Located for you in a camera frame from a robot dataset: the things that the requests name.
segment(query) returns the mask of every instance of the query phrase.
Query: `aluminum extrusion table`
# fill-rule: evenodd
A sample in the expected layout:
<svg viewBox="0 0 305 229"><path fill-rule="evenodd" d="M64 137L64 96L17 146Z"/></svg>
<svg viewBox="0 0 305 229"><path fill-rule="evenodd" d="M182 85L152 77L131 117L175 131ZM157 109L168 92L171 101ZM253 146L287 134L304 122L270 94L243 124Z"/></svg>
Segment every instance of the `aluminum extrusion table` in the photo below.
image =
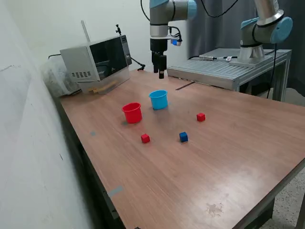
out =
<svg viewBox="0 0 305 229"><path fill-rule="evenodd" d="M167 73L169 76L238 92L241 85L273 68L274 53L270 53L271 51L264 50L267 54L266 59L256 68L233 66L227 61L204 61L199 58L192 58L181 64L168 67ZM273 100L283 101L285 99L291 53L291 50L276 51ZM238 54L239 49L216 49L204 55L223 57L238 56Z"/></svg>

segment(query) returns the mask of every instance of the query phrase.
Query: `floor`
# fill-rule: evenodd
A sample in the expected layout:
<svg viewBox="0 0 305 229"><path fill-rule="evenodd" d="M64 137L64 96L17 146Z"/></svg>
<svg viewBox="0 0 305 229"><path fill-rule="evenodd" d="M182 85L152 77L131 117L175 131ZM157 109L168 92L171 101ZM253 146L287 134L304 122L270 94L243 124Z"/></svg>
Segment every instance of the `floor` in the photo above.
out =
<svg viewBox="0 0 305 229"><path fill-rule="evenodd" d="M285 102L305 106L305 97L302 97L296 90L288 88ZM304 193L305 169L276 196L273 218L266 222L261 229L294 229Z"/></svg>

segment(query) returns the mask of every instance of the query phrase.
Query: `blue cup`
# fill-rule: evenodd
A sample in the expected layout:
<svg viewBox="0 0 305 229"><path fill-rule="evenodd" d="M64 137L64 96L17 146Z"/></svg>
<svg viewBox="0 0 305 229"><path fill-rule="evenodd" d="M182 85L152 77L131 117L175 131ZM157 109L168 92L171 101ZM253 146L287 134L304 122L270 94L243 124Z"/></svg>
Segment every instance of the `blue cup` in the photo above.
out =
<svg viewBox="0 0 305 229"><path fill-rule="evenodd" d="M167 107L167 91L158 90L149 94L154 110L160 110Z"/></svg>

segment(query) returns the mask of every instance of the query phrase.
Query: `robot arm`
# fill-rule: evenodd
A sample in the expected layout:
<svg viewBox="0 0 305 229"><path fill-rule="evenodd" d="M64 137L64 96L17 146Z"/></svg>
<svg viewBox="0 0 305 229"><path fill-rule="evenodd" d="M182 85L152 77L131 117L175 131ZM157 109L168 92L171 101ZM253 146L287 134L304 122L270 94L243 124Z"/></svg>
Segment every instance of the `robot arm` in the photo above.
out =
<svg viewBox="0 0 305 229"><path fill-rule="evenodd" d="M258 18L243 21L238 61L256 63L264 58L263 43L277 44L287 39L293 21L284 16L277 0L254 0Z"/></svg>
<svg viewBox="0 0 305 229"><path fill-rule="evenodd" d="M277 0L254 0L258 18L243 21L241 52L238 61L249 63L264 58L263 43L283 42L290 34L292 19L284 16ZM150 34L154 72L164 77L166 69L168 23L186 20L197 13L194 0L150 0Z"/></svg>
<svg viewBox="0 0 305 229"><path fill-rule="evenodd" d="M186 20L196 15L197 6L194 0L150 0L150 33L154 73L159 72L159 79L164 78L166 69L168 23Z"/></svg>

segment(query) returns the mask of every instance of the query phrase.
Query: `red cup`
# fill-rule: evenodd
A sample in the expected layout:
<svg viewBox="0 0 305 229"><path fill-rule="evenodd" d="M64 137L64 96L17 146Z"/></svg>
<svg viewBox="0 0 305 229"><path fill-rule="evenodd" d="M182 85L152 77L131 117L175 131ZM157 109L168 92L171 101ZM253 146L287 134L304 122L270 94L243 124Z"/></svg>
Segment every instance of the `red cup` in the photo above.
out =
<svg viewBox="0 0 305 229"><path fill-rule="evenodd" d="M142 120L141 104L130 103L122 108L128 123L138 123Z"/></svg>

